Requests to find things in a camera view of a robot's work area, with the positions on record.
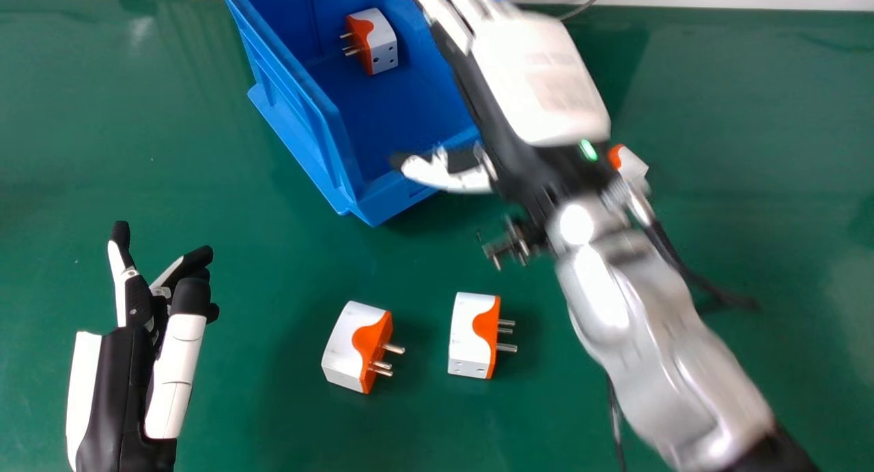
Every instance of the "gray cable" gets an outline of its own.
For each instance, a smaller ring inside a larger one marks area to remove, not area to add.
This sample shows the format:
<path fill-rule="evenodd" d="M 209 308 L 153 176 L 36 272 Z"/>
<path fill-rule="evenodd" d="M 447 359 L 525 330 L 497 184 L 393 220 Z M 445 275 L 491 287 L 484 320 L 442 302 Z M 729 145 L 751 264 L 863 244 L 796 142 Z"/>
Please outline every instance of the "gray cable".
<path fill-rule="evenodd" d="M 581 12 L 586 11 L 588 8 L 590 8 L 591 5 L 593 5 L 596 2 L 598 2 L 598 0 L 587 0 L 583 4 L 578 5 L 577 8 L 574 8 L 571 11 L 568 11 L 565 14 L 562 14 L 561 16 L 558 17 L 558 19 L 559 19 L 559 21 L 570 20 L 570 18 L 575 17 L 577 14 L 580 14 Z"/>

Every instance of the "green table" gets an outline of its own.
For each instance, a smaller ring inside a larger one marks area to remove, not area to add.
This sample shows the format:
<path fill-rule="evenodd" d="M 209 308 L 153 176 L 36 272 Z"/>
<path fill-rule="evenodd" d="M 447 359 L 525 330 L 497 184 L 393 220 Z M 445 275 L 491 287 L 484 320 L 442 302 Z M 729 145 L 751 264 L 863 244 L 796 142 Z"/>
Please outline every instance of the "green table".
<path fill-rule="evenodd" d="M 870 468 L 874 17 L 593 8 L 571 31 L 677 247 L 764 305 L 709 325 L 823 470 Z M 223 312 L 178 471 L 616 469 L 604 377 L 550 261 L 481 256 L 503 205 L 337 217 L 246 99 L 221 0 L 0 0 L 0 46 L 0 469 L 66 468 L 72 340 L 112 329 L 118 218 L 149 277 L 216 251 Z M 462 290 L 518 320 L 489 382 L 446 375 Z M 367 397 L 319 367 L 350 299 L 393 310 L 408 348 Z M 626 448 L 631 471 L 666 470 Z"/>

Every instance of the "black cable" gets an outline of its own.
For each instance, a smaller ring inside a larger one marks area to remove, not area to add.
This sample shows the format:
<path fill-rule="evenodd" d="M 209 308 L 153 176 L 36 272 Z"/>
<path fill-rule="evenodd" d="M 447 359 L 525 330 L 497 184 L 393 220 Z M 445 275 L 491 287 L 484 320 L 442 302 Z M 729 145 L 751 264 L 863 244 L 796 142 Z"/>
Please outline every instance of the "black cable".
<path fill-rule="evenodd" d="M 680 258 L 680 254 L 675 250 L 674 245 L 671 244 L 671 241 L 668 239 L 668 234 L 665 232 L 664 228 L 662 228 L 662 224 L 658 221 L 653 222 L 650 226 L 643 228 L 644 233 L 646 233 L 649 241 L 655 245 L 656 250 L 659 251 L 659 254 L 665 259 L 668 264 L 671 265 L 681 276 L 683 279 L 686 279 L 686 282 L 690 284 L 694 284 L 704 291 L 708 292 L 712 295 L 716 300 L 723 305 L 734 305 L 736 307 L 742 307 L 749 310 L 759 310 L 759 302 L 755 301 L 754 298 L 750 298 L 749 296 L 740 296 L 737 294 L 731 294 L 731 292 L 724 291 L 718 286 L 714 285 L 704 276 L 693 272 L 686 266 L 686 263 Z"/>
<path fill-rule="evenodd" d="M 625 451 L 622 449 L 622 410 L 619 408 L 619 400 L 616 398 L 616 389 L 612 385 L 610 376 L 606 377 L 606 396 L 610 405 L 610 428 L 612 428 L 612 444 L 616 450 L 616 460 L 619 462 L 620 472 L 625 472 Z"/>
<path fill-rule="evenodd" d="M 570 2 L 572 4 L 572 3 L 577 2 L 577 1 L 578 0 L 571 0 Z M 559 19 L 559 21 L 570 20 L 570 18 L 575 17 L 577 14 L 580 14 L 581 12 L 586 11 L 588 8 L 590 8 L 596 2 L 598 2 L 598 0 L 587 0 L 582 5 L 578 5 L 577 8 L 574 8 L 571 11 L 568 11 L 565 14 L 562 14 L 561 16 L 558 16 L 558 19 Z"/>

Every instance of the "robotic hand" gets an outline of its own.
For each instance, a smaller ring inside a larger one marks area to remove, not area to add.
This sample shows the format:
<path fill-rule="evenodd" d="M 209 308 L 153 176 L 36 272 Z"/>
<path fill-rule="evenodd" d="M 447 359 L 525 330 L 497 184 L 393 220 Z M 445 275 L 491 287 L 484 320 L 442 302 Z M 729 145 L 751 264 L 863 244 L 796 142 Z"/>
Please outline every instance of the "robotic hand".
<path fill-rule="evenodd" d="M 484 250 L 499 266 L 506 254 L 525 263 L 552 252 L 581 344 L 608 372 L 628 423 L 672 468 L 817 470 L 703 324 L 686 282 L 724 303 L 750 301 L 691 273 L 646 196 L 610 167 L 608 112 L 565 27 L 503 0 L 415 2 L 483 145 L 400 154 L 394 165 L 418 182 L 494 190 L 524 208 L 506 241 Z"/>
<path fill-rule="evenodd" d="M 128 224 L 115 223 L 107 254 L 118 328 L 78 332 L 66 409 L 74 472 L 167 472 L 182 429 L 210 302 L 212 248 L 178 258 L 151 285 L 130 256 Z"/>

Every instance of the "robotic arm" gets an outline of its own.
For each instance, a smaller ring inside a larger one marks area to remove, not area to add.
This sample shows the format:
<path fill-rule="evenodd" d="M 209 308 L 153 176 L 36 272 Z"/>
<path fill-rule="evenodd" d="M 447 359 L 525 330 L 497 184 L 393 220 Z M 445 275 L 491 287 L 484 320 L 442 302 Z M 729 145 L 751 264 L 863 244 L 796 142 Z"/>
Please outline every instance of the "robotic arm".
<path fill-rule="evenodd" d="M 107 244 L 118 328 L 76 335 L 66 413 L 74 472 L 173 470 L 203 332 L 219 316 L 211 248 L 178 258 L 147 285 L 129 247 L 119 221 Z"/>
<path fill-rule="evenodd" d="M 524 208 L 506 241 L 484 250 L 497 266 L 506 254 L 525 263 L 552 252 L 581 344 L 608 372 L 628 423 L 672 468 L 817 470 L 703 324 L 686 283 L 724 303 L 752 301 L 691 272 L 639 186 L 610 166 L 610 118 L 565 27 L 503 0 L 415 2 L 483 144 L 399 155 L 395 166 L 418 182 L 494 190 Z"/>

